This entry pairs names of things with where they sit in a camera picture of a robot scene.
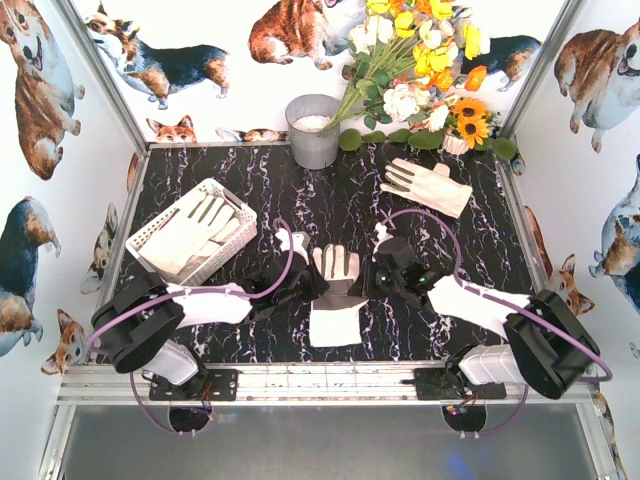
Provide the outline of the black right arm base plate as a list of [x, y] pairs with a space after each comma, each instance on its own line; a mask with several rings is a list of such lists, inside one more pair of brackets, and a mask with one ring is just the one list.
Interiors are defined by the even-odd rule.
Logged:
[[415, 389], [418, 400], [502, 400], [507, 397], [503, 384], [474, 385], [453, 360], [442, 367], [423, 367], [413, 370], [413, 376], [400, 381]]

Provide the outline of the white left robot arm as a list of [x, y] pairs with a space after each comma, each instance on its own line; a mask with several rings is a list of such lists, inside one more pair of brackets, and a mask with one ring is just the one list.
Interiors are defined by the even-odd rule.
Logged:
[[196, 325], [268, 319], [282, 305], [311, 302], [329, 290], [315, 263], [285, 252], [266, 268], [225, 285], [186, 287], [156, 274], [138, 277], [91, 318], [96, 342], [121, 374], [145, 370], [175, 387], [201, 382], [205, 367], [172, 339]]

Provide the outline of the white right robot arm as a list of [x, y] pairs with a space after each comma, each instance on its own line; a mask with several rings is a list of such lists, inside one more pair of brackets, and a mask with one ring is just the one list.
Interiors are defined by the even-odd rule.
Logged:
[[388, 234], [374, 247], [372, 270], [375, 293], [467, 321], [506, 341], [471, 346], [453, 361], [474, 386], [528, 385], [557, 400], [600, 356], [594, 339], [553, 291], [524, 295], [461, 285], [454, 276], [421, 263], [406, 240]]

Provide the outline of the white glove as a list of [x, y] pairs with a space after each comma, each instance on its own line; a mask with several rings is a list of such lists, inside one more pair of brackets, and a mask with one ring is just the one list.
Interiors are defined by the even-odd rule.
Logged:
[[190, 262], [208, 258], [241, 226], [234, 208], [223, 197], [198, 192], [176, 209], [156, 230], [139, 254], [156, 270], [178, 275]]
[[460, 217], [473, 192], [471, 186], [454, 181], [444, 163], [429, 169], [401, 158], [385, 166], [380, 189], [454, 219]]

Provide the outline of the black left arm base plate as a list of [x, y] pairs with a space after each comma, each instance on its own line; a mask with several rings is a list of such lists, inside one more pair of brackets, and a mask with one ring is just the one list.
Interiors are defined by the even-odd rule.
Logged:
[[231, 368], [202, 367], [194, 377], [181, 386], [171, 384], [164, 377], [153, 375], [149, 390], [152, 401], [222, 401], [236, 400], [239, 371]]

